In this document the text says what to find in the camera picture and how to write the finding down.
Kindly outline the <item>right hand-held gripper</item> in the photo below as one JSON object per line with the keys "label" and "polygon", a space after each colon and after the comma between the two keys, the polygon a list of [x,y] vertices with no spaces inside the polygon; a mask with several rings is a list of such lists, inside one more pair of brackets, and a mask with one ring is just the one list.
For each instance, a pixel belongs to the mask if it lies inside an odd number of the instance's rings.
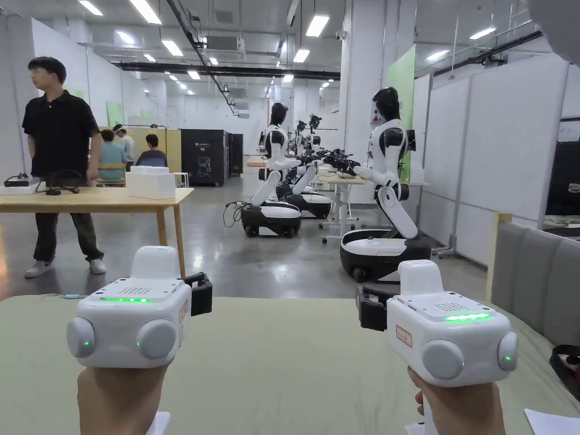
{"label": "right hand-held gripper", "polygon": [[388,345],[425,383],[443,389],[495,384],[518,363],[518,338],[507,316],[443,288],[428,259],[398,266],[397,294],[360,288],[360,325],[387,333]]}

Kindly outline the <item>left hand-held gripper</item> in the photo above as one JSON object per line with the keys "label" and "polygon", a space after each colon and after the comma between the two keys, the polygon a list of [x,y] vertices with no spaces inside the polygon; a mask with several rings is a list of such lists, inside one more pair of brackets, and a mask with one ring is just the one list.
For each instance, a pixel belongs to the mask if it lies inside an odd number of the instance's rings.
{"label": "left hand-held gripper", "polygon": [[[169,366],[192,317],[212,310],[212,283],[202,272],[180,277],[178,252],[137,250],[130,275],[81,299],[67,325],[70,353],[85,368]],[[166,434],[171,415],[158,409],[147,434]]]}

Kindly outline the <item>person's right hand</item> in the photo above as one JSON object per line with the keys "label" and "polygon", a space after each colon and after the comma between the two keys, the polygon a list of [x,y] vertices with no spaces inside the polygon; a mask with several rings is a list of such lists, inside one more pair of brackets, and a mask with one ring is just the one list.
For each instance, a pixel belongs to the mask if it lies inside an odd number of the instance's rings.
{"label": "person's right hand", "polygon": [[407,372],[419,389],[415,395],[418,413],[425,416],[425,406],[430,405],[439,434],[506,433],[500,392],[496,384],[444,388],[425,382],[410,367]]}

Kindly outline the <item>person's left hand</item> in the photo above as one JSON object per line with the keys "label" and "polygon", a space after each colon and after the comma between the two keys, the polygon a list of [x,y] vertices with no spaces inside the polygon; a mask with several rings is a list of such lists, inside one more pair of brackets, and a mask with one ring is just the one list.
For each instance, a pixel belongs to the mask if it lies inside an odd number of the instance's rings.
{"label": "person's left hand", "polygon": [[77,379],[80,433],[147,434],[167,369],[83,369]]}

